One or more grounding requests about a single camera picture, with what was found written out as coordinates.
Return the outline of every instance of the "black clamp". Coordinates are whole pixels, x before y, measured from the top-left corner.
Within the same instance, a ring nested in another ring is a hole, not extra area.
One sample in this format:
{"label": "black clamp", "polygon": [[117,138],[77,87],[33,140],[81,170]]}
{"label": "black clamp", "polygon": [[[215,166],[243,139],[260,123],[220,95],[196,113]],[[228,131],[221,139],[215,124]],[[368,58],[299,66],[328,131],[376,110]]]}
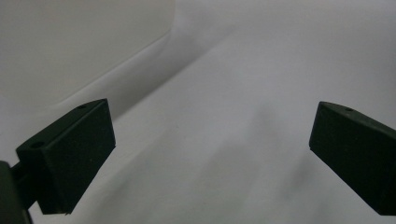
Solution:
{"label": "black clamp", "polygon": [[116,146],[107,100],[80,105],[17,148],[20,162],[0,161],[0,223],[32,223],[43,214],[70,214]]}
{"label": "black clamp", "polygon": [[362,113],[320,102],[311,150],[379,215],[396,216],[396,131]]}

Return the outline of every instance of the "white backdrop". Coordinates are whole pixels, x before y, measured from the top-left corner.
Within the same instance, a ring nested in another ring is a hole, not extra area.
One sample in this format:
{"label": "white backdrop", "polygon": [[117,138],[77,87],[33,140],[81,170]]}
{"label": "white backdrop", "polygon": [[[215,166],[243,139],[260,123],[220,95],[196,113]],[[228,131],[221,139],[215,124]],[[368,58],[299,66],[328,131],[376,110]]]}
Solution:
{"label": "white backdrop", "polygon": [[116,149],[72,215],[35,204],[35,223],[396,223],[308,147],[319,101],[396,128],[395,1],[180,0],[163,53],[123,66],[130,75],[94,96],[0,98],[11,164],[69,109],[110,102]]}

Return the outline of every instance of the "mounting hole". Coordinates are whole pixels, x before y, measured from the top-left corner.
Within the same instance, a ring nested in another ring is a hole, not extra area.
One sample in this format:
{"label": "mounting hole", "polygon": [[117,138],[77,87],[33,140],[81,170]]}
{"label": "mounting hole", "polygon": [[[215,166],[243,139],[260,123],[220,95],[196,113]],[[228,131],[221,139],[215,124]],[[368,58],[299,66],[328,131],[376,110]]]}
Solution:
{"label": "mounting hole", "polygon": [[42,146],[44,146],[44,142],[36,142],[36,143],[33,143],[30,147],[38,148],[38,147],[42,147]]}

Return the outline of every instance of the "white surface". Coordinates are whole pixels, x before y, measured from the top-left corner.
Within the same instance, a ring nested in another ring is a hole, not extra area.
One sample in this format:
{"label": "white surface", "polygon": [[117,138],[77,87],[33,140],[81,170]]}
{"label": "white surface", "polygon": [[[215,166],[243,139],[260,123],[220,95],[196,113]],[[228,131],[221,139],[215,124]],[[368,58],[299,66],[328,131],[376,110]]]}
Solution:
{"label": "white surface", "polygon": [[[72,215],[34,205],[35,222],[395,223],[308,147],[318,101],[396,128],[395,26],[386,0],[177,1],[163,54],[100,95],[116,149]],[[15,163],[80,102],[0,103],[1,156]]]}
{"label": "white surface", "polygon": [[174,0],[0,2],[0,92],[56,104],[169,31]]}

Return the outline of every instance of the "dark green plastic part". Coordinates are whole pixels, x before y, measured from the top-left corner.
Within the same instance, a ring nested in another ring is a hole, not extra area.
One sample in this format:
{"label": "dark green plastic part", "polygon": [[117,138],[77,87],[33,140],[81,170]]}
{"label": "dark green plastic part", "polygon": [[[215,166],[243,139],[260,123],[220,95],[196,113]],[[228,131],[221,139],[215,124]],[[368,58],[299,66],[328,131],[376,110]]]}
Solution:
{"label": "dark green plastic part", "polygon": [[378,214],[396,216],[396,131],[320,102],[309,146]]}
{"label": "dark green plastic part", "polygon": [[81,105],[17,148],[43,214],[70,214],[116,145],[107,100]]}

